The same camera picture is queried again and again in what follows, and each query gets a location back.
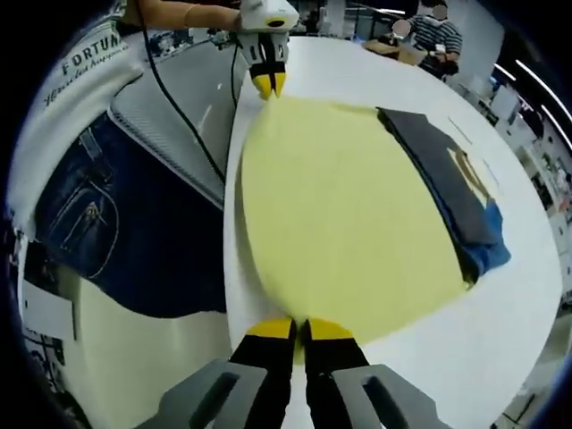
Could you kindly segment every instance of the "yellow towel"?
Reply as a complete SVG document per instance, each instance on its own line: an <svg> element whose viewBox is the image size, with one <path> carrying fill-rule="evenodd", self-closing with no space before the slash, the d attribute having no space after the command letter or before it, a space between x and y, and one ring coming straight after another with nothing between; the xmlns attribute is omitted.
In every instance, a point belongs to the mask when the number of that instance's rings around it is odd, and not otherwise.
<svg viewBox="0 0 572 429"><path fill-rule="evenodd" d="M247 233L269 297L364 343L463 293L415 166L374 108L272 98L242 155Z"/></svg>

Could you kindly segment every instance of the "jeans pocket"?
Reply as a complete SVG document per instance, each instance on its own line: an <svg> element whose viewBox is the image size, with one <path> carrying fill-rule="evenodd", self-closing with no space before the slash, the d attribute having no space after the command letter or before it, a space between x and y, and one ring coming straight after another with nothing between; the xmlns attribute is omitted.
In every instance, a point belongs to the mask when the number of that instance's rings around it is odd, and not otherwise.
<svg viewBox="0 0 572 429"><path fill-rule="evenodd" d="M119 214L113 198L91 180L83 181L57 207L49 228L39 237L55 254L88 279L96 279L111 257L119 233Z"/></svg>

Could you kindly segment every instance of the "denim shorts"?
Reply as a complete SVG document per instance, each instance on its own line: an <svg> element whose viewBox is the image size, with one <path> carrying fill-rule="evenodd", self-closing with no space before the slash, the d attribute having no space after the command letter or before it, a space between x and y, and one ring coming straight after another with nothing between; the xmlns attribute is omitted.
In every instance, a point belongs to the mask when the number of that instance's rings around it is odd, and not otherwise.
<svg viewBox="0 0 572 429"><path fill-rule="evenodd" d="M76 141L36 209L51 257L152 317L225 312L223 212L107 114Z"/></svg>

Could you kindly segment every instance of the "striped shirt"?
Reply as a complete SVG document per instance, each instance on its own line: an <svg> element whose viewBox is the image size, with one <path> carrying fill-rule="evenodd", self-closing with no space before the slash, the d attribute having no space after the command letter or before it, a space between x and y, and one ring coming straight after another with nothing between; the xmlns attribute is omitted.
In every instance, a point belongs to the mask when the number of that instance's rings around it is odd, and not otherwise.
<svg viewBox="0 0 572 429"><path fill-rule="evenodd" d="M415 48L434 51L436 45L444 45L447 54L460 55L463 37L451 21L438 21L429 15L415 15L408 21L411 24L411 33L415 35ZM427 56L419 67L431 74L436 74L440 63L436 58Z"/></svg>

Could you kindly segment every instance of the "white table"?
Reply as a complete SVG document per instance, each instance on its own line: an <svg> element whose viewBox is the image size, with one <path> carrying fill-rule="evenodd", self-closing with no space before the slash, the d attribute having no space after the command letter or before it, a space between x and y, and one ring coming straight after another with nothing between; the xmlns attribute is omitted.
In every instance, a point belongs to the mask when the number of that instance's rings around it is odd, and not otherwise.
<svg viewBox="0 0 572 429"><path fill-rule="evenodd" d="M523 167L469 103L416 67L348 41L292 38L287 71L285 95L426 114L469 153L484 185L496 197L505 219L510 262L485 275L461 299L363 345L371 364L389 366L431 396L445 423L456 429L488 427L532 370L562 290L551 227ZM245 79L231 137L224 201L224 270L234 348L250 326L280 314L260 289L245 240L238 181L247 128L261 106L255 88ZM304 388L303 368L297 366L283 427L312 427Z"/></svg>

